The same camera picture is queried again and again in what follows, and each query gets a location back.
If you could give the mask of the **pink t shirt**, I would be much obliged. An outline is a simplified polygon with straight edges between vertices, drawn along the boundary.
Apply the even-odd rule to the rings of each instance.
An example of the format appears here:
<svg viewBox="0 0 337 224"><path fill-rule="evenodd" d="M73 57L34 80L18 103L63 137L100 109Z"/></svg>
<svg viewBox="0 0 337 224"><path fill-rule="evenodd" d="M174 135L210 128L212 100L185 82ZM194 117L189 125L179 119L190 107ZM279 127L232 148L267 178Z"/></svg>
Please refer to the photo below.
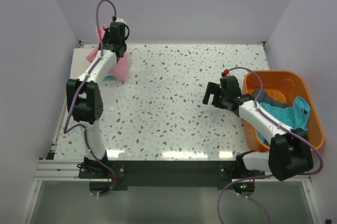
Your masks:
<svg viewBox="0 0 337 224"><path fill-rule="evenodd" d="M90 63L95 59L98 52L99 45L97 45L86 57ZM125 52L124 56L118 60L118 62L109 70L106 78L113 76L116 80L124 82L126 81L126 75L128 71L128 53Z"/></svg>

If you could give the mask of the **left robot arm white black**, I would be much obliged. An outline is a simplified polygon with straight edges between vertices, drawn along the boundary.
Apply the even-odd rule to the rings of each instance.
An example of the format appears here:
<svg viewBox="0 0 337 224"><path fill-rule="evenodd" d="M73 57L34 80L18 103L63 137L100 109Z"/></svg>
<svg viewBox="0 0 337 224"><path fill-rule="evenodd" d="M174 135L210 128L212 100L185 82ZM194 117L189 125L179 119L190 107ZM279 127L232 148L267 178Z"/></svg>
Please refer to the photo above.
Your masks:
<svg viewBox="0 0 337 224"><path fill-rule="evenodd" d="M130 29L121 18L114 18L109 26L98 29L98 46L87 57L90 65L79 77L66 83L68 116L63 132L69 133L76 127L82 129L85 160L94 161L90 171L97 178L103 178L109 172L108 163L103 161L107 154L100 130L100 117L104 110L100 83L107 76L113 76L120 82L126 80L126 40L129 35Z"/></svg>

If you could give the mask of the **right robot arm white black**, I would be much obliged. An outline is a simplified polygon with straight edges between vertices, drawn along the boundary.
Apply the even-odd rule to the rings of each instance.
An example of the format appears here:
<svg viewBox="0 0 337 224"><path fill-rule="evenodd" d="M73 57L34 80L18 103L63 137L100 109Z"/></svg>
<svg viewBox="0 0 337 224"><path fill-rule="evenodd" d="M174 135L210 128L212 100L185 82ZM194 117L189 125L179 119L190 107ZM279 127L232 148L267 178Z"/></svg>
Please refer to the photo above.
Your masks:
<svg viewBox="0 0 337 224"><path fill-rule="evenodd" d="M284 181L313 168L311 147L305 130L293 129L267 112L256 98L243 94L235 76L222 76L219 83L209 82L202 103L225 109L247 121L269 143L268 152L238 154L229 170L232 176L247 178L269 172Z"/></svg>

